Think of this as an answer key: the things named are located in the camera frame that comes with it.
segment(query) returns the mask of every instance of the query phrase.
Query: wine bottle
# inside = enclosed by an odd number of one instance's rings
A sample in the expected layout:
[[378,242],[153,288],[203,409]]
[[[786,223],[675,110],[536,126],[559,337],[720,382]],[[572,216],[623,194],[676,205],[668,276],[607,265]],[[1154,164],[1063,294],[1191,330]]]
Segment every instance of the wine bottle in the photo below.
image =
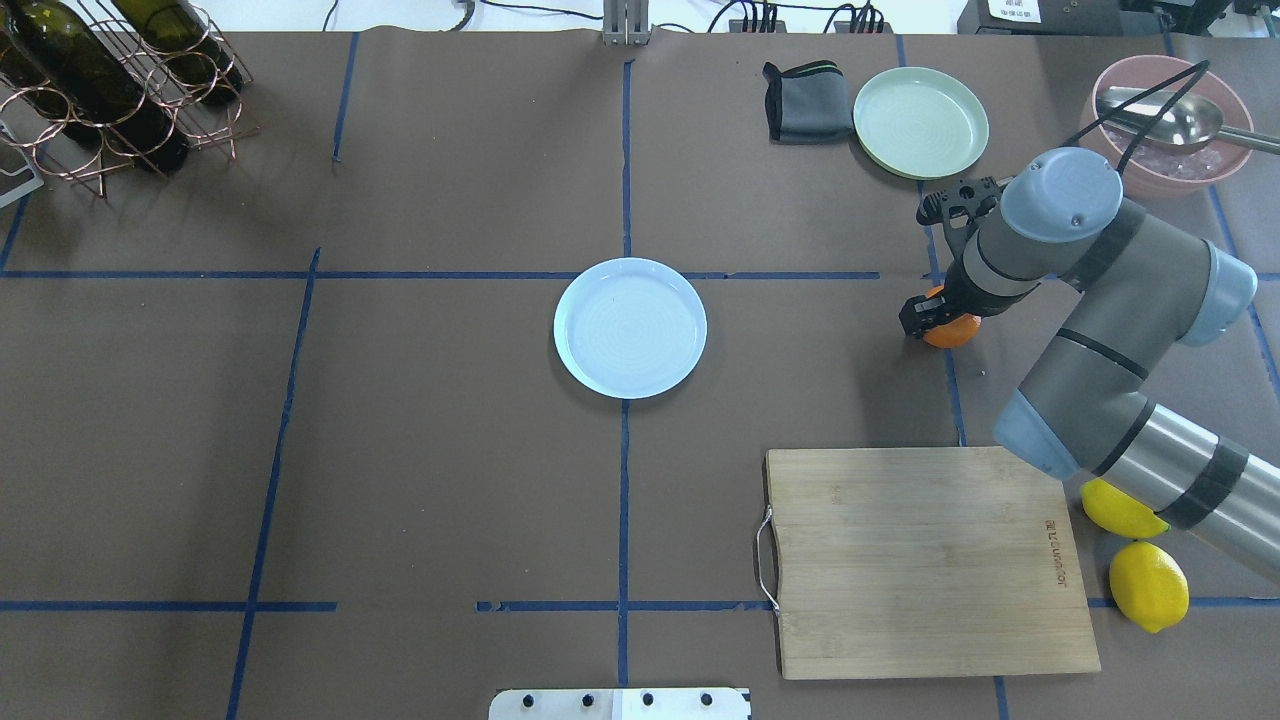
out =
[[187,0],[111,0],[133,29],[138,31],[147,45],[161,53],[197,53],[198,55],[177,55],[165,60],[165,67],[184,85],[204,87],[214,81],[215,68],[225,73],[207,95],[201,97],[206,105],[221,106],[236,100],[236,92],[244,87],[244,78],[232,64],[218,41],[209,35],[196,10]]
[[[9,40],[9,33],[4,29],[8,20],[9,14],[4,6],[0,6],[0,78],[4,78],[4,82],[14,90],[44,85],[49,79],[45,73],[32,65],[31,60]],[[46,120],[63,122],[67,119],[67,99],[56,92],[26,92],[22,99]],[[97,152],[102,145],[102,133],[76,120],[68,120],[63,126],[63,135],[90,152]]]
[[[0,0],[9,10],[13,44],[45,73],[82,117],[110,124],[132,150],[134,165],[173,173],[187,159],[191,143],[173,118],[146,96],[138,81],[84,24],[56,0]],[[108,133],[108,145],[114,141]]]

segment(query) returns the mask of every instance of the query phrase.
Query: white label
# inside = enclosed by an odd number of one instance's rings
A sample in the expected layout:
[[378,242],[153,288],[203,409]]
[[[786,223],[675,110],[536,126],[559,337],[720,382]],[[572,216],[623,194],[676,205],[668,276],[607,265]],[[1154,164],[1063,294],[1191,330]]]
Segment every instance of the white label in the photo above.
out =
[[1038,23],[1039,0],[987,0],[991,15],[1014,23]]

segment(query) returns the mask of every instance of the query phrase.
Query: lemon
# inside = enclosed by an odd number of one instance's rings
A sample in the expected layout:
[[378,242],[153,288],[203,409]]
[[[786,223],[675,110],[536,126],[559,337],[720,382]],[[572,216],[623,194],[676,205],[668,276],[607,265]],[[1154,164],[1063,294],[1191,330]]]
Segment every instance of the lemon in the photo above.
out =
[[1084,514],[1102,527],[1126,538],[1142,539],[1158,536],[1169,529],[1169,523],[1161,520],[1149,507],[1129,497],[1102,478],[1092,479],[1080,486],[1080,500],[1084,501]]
[[1132,542],[1117,552],[1107,577],[1120,612],[1143,630],[1158,633],[1187,616],[1187,575],[1167,552],[1149,542]]

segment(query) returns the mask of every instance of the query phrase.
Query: black cable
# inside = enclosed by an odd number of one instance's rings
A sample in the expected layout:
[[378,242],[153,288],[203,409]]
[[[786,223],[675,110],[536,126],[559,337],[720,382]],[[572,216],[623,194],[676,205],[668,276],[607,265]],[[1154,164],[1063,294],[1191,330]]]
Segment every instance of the black cable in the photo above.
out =
[[858,10],[858,8],[854,8],[851,4],[845,3],[844,5],[836,8],[835,10],[831,12],[831,17],[827,18],[827,24],[823,26],[823,28],[822,28],[823,35],[826,35],[827,31],[831,29],[832,23],[836,22],[836,15],[838,15],[841,10],[849,10],[849,22],[850,22],[850,24],[852,24],[852,22],[854,22],[854,13]]
[[876,13],[878,13],[874,6],[872,6],[870,0],[858,9],[858,20],[855,24],[849,26],[849,32],[856,32],[859,35],[865,35],[872,31],[872,26],[876,24]]
[[[712,0],[712,1],[714,1],[717,5],[719,4],[719,0]],[[732,5],[735,3],[745,3],[745,1],[748,1],[748,0],[733,0],[733,3],[730,3],[730,4]],[[772,5],[774,8],[786,8],[788,10],[820,10],[820,12],[824,12],[824,13],[829,13],[829,12],[837,9],[837,8],[832,8],[831,5],[827,5],[826,8],[819,8],[818,5],[792,5],[790,3],[773,3],[772,0],[769,1],[769,5]]]
[[1106,110],[1103,113],[1098,113],[1098,119],[1093,120],[1092,123],[1084,126],[1082,129],[1076,131],[1075,135],[1062,141],[1061,146],[1066,147],[1069,145],[1078,143],[1082,137],[1089,133],[1089,131],[1110,120],[1120,110],[1124,110],[1129,105],[1133,105],[1134,102],[1144,97],[1148,97],[1152,94],[1158,92],[1188,76],[1193,76],[1189,81],[1187,81],[1185,85],[1174,91],[1174,94],[1169,96],[1169,100],[1165,101],[1165,104],[1160,108],[1160,111],[1152,115],[1151,119],[1148,119],[1142,126],[1142,128],[1139,128],[1139,131],[1134,133],[1133,140],[1129,141],[1129,145],[1125,147],[1124,154],[1120,155],[1120,160],[1116,163],[1116,173],[1123,176],[1124,169],[1129,167],[1129,159],[1133,158],[1134,151],[1138,150],[1138,145],[1147,138],[1147,133],[1149,133],[1152,128],[1156,127],[1156,123],[1160,122],[1160,118],[1165,117],[1165,113],[1167,113],[1174,105],[1176,105],[1178,101],[1181,100],[1184,95],[1190,92],[1192,87],[1197,82],[1199,82],[1201,78],[1204,77],[1204,73],[1207,72],[1208,72],[1208,60],[1201,60],[1199,63],[1196,63],[1194,65],[1179,72],[1178,74],[1170,77],[1169,79],[1158,82],[1155,86],[1143,90],[1142,92],[1134,95],[1133,97],[1125,100],[1124,102],[1116,105],[1115,108]]
[[[707,32],[712,32],[713,29],[716,29],[716,23],[718,23],[719,19],[724,17],[724,13],[727,13],[728,9],[732,8],[733,5],[739,4],[750,5],[753,9],[755,8],[755,4],[751,3],[750,0],[733,0],[732,3],[727,3],[719,9],[718,13],[716,13],[716,17],[712,18],[712,24],[707,26]],[[742,8],[742,26],[744,28],[746,26],[746,8]]]
[[575,15],[579,18],[586,18],[589,20],[603,20],[604,15],[589,15],[586,13],[579,13],[577,10],[566,10],[563,8],[543,8],[540,5],[507,5],[506,3],[494,3],[493,0],[480,0],[483,5],[493,5],[494,8],[506,8],[508,10],[541,10],[544,13],[558,13],[561,15]]
[[462,31],[462,28],[467,27],[467,23],[470,23],[470,22],[471,22],[471,18],[472,18],[472,17],[474,17],[475,14],[476,14],[476,3],[475,3],[475,0],[467,0],[467,10],[466,10],[466,14],[463,14],[463,15],[462,15],[462,19],[461,19],[461,20],[458,20],[458,24],[456,24],[456,26],[451,27],[451,28],[449,28],[449,29],[447,29],[445,32],[461,32],[461,31]]
[[333,18],[333,12],[338,9],[338,0],[333,0],[333,5],[329,5],[329,12],[325,13],[324,24],[320,26],[320,32],[329,29],[329,19]]

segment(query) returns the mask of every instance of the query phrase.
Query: light blue plate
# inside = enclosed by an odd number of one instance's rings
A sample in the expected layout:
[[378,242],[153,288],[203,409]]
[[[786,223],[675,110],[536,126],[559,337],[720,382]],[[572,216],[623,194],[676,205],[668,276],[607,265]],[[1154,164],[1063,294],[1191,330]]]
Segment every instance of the light blue plate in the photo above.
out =
[[579,382],[634,400],[668,391],[692,372],[707,345],[707,311],[676,270],[618,258],[570,283],[552,336]]
[[991,132],[978,97],[929,68],[893,68],[867,81],[854,100],[854,128],[876,163],[911,179],[964,170]]

